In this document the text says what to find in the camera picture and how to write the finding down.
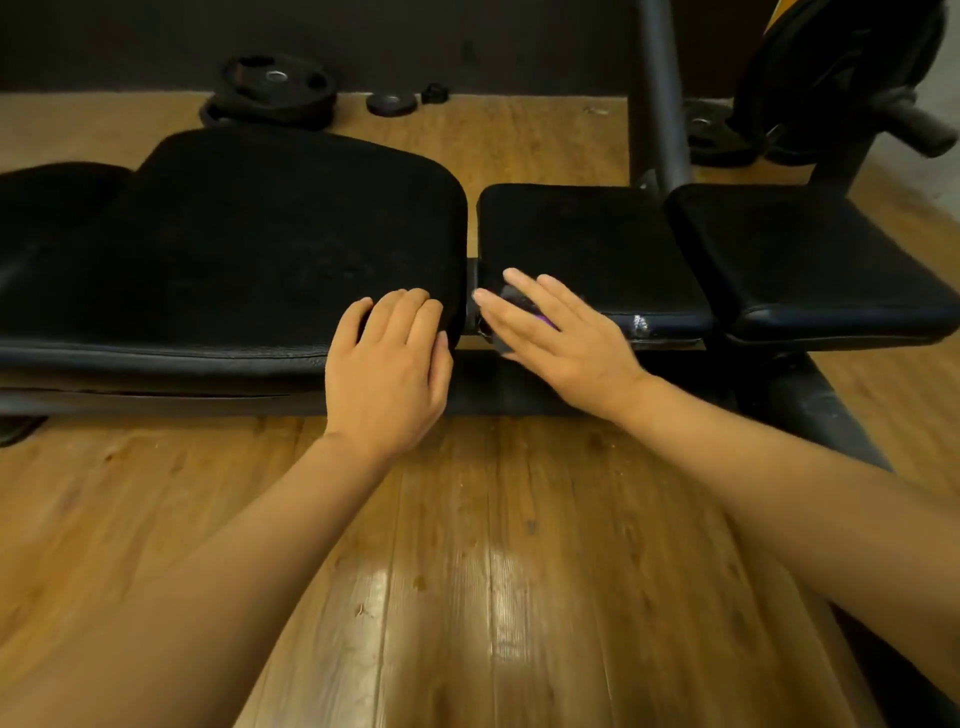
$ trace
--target black wall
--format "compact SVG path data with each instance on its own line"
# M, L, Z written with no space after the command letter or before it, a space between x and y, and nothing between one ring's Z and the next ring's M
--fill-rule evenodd
M776 0L673 0L684 91L730 96ZM347 90L625 94L630 0L0 0L0 89L210 88L286 51Z

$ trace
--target hand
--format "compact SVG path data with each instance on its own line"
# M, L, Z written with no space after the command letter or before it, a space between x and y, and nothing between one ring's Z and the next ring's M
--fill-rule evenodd
M326 434L389 462L413 448L446 408L453 357L437 333L443 306L421 289L347 309L326 358ZM363 336L360 323L371 310Z
M636 363L617 324L550 276L533 280L508 268L503 278L556 326L478 288L473 299L484 320L514 350L506 358L544 379L568 404L622 424L630 395L652 377Z

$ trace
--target finger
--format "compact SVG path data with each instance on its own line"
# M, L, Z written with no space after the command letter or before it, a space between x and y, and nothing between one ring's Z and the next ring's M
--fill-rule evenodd
M370 312L367 327L363 329L363 341L375 344L383 338L383 332L387 330L387 324L390 323L390 315L404 294L406 291L401 288L398 291L391 291L376 302L373 311Z
M414 323L410 326L410 335L407 337L407 346L415 352L422 352L423 361L429 361L430 352L437 340L437 329L440 327L440 317L444 313L444 305L436 299L431 299L420 307Z
M446 331L437 334L430 359L430 406L440 417L446 409L446 395L450 391L450 378L453 376L453 354L450 353Z
M524 368L529 369L541 378L547 377L550 367L557 360L554 354L541 349L521 334L518 334L510 324L497 316L493 311L484 311L481 309L480 312L484 320L490 324L493 332L503 339L504 343L513 350L512 354L505 354L505 357L521 364Z
M330 342L330 351L327 358L337 358L353 351L357 345L357 338L360 335L360 322L367 315L373 306L373 299L367 297L360 301L354 301L349 305L344 315L340 317L340 323L333 334L333 340Z
M516 334L523 336L530 343L549 352L559 352L561 345L560 332L545 321L538 319L532 313L520 310L512 303L504 301L483 288L477 288L473 291L473 299L480 306L480 312L484 314L484 318L487 318L486 312L489 311L501 321L509 324Z
M576 313L570 310L566 303L558 299L527 274L523 273L523 271L518 271L516 268L508 268L503 272L503 279L534 302L537 308L540 309L540 312L550 319L560 331L563 331L565 328L570 328L581 320Z
M547 276L545 273L537 276L537 283L551 293L555 298L566 304L566 307L573 311L584 321L589 320L590 314L596 311L589 306L582 298L563 285L553 276Z
M422 288L414 288L403 294L390 314L390 323L384 331L383 340L392 344L406 344L417 312L429 298L430 294Z

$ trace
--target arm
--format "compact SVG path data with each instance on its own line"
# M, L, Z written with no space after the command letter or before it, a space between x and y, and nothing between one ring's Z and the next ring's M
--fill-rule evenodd
M477 291L509 358L703 483L803 581L960 701L955 502L697 400L643 372L619 328L558 281L504 278L557 326Z
M228 728L353 516L444 410L441 305L396 291L344 314L326 434L263 496L0 698L0 728Z

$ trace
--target wall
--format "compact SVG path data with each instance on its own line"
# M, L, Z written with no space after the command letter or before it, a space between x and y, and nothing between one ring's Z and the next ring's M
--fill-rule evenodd
M948 8L947 37L930 74L917 89L918 105L960 128L960 0L948 0ZM882 134L872 156L960 220L960 147L940 158L926 159L888 134Z
M0 89L209 88L287 51L349 90L625 94L631 0L0 0ZM673 0L684 88L730 96L775 0Z

